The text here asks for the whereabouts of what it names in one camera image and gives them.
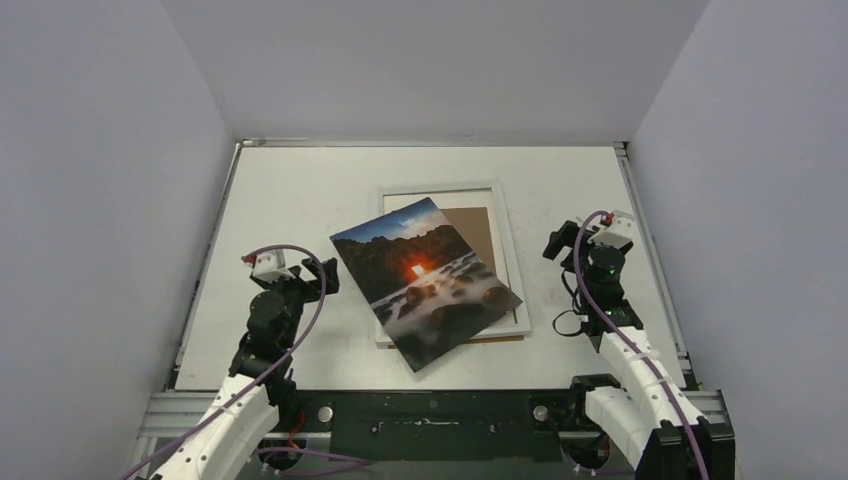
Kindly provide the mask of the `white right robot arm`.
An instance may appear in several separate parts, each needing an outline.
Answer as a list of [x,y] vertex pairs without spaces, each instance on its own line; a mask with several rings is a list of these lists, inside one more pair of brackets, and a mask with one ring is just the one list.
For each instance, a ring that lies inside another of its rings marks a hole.
[[621,275],[634,223],[624,212],[601,211],[550,233],[543,257],[563,254],[562,273],[574,277],[562,282],[579,319],[570,335],[586,338],[611,370],[574,377],[565,406],[536,404],[535,421],[556,433],[590,432],[560,442],[577,473],[608,474],[605,464],[618,449],[636,479],[733,479],[732,426],[710,420],[677,386],[625,296]]

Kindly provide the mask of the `white picture frame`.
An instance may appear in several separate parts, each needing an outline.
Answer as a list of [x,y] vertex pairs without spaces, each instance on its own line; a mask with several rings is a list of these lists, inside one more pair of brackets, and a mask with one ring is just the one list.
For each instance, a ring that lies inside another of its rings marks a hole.
[[[372,214],[380,216],[402,208],[422,198],[430,197],[438,207],[492,207],[499,225],[506,255],[506,268],[511,289],[519,297],[525,296],[518,265],[513,234],[502,184],[497,179],[460,181],[449,183],[407,184],[378,186],[372,191]],[[481,331],[470,339],[472,344],[519,341],[532,331],[526,304],[522,304],[504,319]]]

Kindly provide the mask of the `brown fibreboard backing board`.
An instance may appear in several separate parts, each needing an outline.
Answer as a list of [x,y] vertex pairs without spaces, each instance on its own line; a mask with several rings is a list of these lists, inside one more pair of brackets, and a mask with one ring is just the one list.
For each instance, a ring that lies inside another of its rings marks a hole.
[[406,279],[412,284],[433,285],[449,300],[482,301],[495,287],[510,290],[506,255],[497,218],[492,207],[453,207],[443,215],[465,240],[471,251],[444,265],[412,260],[406,267]]

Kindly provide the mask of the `white passe-partout mat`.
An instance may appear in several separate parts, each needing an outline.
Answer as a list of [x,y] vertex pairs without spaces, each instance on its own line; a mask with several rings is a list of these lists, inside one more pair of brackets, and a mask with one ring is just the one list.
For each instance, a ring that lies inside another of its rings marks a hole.
[[[495,183],[471,182],[469,184],[422,185],[377,190],[375,214],[389,213],[423,198],[431,198],[442,210],[444,216],[455,227],[466,243],[476,252],[480,261],[506,286],[511,286],[508,272],[510,260],[504,246],[505,235],[509,232],[501,228]],[[406,278],[418,280],[428,274],[433,266],[418,260],[407,261]],[[471,340],[473,343],[522,340],[530,331],[529,323],[522,320],[519,312],[514,311],[494,325],[481,331]]]

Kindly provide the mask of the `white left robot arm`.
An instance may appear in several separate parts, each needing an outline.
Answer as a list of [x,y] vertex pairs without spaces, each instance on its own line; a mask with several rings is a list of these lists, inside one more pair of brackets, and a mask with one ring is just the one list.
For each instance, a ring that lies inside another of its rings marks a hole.
[[151,454],[160,465],[150,479],[233,479],[266,434],[290,428],[302,414],[293,353],[314,328],[300,324],[304,308],[321,309],[339,290],[338,261],[308,255],[288,267],[280,249],[243,259],[260,288],[248,308],[246,332],[226,376],[195,426]]

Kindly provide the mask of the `sunset landscape photo print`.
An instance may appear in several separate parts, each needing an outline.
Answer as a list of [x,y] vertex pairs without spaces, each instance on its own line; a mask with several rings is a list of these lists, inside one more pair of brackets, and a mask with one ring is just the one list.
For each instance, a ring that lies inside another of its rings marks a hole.
[[414,372],[523,303],[429,197],[333,234],[330,241],[382,332]]

